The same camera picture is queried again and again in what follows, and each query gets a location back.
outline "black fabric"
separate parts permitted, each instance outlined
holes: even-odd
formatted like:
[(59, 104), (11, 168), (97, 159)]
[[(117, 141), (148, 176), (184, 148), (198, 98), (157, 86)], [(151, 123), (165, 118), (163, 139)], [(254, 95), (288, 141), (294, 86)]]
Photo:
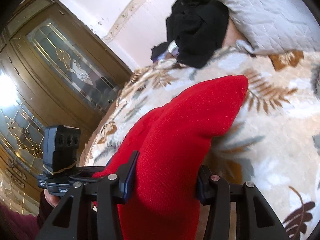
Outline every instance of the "black fabric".
[(90, 226), (91, 230), (91, 240), (98, 240), (98, 227), (97, 227), (97, 213), (91, 209), (90, 215), (88, 216), (88, 219), (90, 219)]
[(168, 46), (169, 46), (168, 42), (162, 42), (158, 46), (154, 46), (151, 49), (150, 59), (154, 62), (157, 57), (159, 57), (162, 53), (164, 53), (166, 51)]
[(166, 25), (168, 44), (175, 40), (179, 47), (178, 62), (203, 67), (213, 52), (221, 48), (228, 19), (228, 8), (221, 2), (177, 0)]

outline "bolt head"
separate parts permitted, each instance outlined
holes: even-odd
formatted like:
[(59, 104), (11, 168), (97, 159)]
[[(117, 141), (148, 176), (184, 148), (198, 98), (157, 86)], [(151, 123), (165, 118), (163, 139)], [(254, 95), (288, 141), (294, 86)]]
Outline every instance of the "bolt head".
[(220, 177), (218, 176), (218, 175), (211, 175), (211, 180), (213, 180), (213, 181), (218, 181), (218, 180), (220, 180)]
[(117, 174), (110, 174), (109, 176), (108, 176), (108, 179), (109, 180), (115, 180), (115, 179), (117, 179), (118, 178), (118, 176), (117, 176)]
[(75, 188), (78, 188), (78, 187), (81, 187), (81, 185), (82, 185), (82, 183), (81, 183), (81, 181), (76, 181), (74, 184), (72, 184), (73, 185), (73, 187), (75, 187)]
[(247, 181), (247, 182), (246, 182), (246, 185), (247, 185), (248, 187), (254, 187), (254, 182), (253, 182), (253, 181)]

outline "pillow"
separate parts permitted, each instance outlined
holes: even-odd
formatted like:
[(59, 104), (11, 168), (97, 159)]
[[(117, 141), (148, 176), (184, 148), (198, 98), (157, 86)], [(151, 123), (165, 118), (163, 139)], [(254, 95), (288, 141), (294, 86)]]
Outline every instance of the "pillow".
[(320, 26), (302, 0), (218, 1), (251, 43), (238, 40), (240, 51), (268, 55), (320, 49)]

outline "person's hand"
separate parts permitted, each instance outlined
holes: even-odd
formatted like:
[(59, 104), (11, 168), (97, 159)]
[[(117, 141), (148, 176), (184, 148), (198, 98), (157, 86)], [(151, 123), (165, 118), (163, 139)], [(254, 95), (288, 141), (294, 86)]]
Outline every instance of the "person's hand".
[(53, 207), (57, 206), (60, 201), (59, 197), (51, 195), (47, 189), (44, 190), (44, 196), (46, 201)]

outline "sleeve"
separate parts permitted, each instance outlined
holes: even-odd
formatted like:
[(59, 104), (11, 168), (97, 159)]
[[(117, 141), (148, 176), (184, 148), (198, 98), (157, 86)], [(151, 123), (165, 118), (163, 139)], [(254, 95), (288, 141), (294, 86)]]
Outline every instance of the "sleeve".
[(44, 192), (40, 195), (39, 214), (21, 215), (0, 204), (0, 228), (8, 239), (33, 240), (53, 207), (46, 201)]

